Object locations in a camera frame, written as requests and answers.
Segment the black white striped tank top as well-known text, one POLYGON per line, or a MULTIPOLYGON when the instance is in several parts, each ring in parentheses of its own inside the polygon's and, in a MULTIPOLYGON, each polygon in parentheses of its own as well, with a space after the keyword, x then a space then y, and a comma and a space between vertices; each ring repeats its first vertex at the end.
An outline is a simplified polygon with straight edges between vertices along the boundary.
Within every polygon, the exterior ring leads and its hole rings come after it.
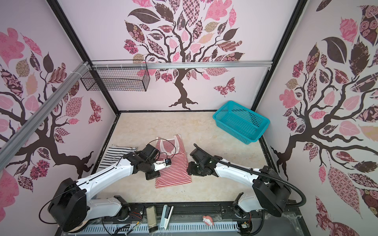
POLYGON ((119 147, 110 146, 105 152, 104 156, 101 158, 97 172, 110 167, 113 164, 118 163, 118 161, 126 154, 137 151, 137 147, 119 147))

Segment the red white striped tank top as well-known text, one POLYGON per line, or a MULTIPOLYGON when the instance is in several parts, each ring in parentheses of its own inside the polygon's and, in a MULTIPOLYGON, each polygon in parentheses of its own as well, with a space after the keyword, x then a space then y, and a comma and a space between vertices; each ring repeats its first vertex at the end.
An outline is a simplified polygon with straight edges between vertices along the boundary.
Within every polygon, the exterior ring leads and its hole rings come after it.
POLYGON ((160 170, 160 176, 156 178, 155 188, 165 188, 192 183, 192 177, 187 173, 189 165, 187 152, 181 135, 176 134, 172 139, 158 138, 156 149, 160 151, 161 157, 171 160, 171 165, 160 170))

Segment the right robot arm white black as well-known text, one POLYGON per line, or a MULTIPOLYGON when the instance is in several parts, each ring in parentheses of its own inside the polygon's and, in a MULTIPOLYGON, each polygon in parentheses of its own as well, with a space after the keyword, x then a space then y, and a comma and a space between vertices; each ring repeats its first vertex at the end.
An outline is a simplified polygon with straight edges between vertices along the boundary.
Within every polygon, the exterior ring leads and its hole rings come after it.
POLYGON ((272 168, 247 168, 220 156, 212 156, 197 144, 194 147, 190 153, 193 161, 188 165, 188 175, 226 178, 252 188, 252 192, 242 192, 234 200, 231 209, 235 215, 244 218, 252 211, 264 210, 272 216, 282 216, 291 189, 272 168))

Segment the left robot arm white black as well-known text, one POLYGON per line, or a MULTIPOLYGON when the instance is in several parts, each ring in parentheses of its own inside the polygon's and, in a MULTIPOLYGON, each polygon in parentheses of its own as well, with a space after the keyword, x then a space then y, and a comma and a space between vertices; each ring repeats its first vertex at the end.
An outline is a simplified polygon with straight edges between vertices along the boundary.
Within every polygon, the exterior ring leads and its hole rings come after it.
POLYGON ((169 158, 159 160, 160 154, 150 144, 143 150, 110 147, 96 173, 76 181, 68 178, 61 182, 48 212, 63 232, 70 233, 83 229, 90 220, 97 218, 126 220, 131 210, 121 196, 108 199, 95 196, 113 183, 138 172, 145 173, 146 180, 159 177, 160 171, 171 165, 169 158))

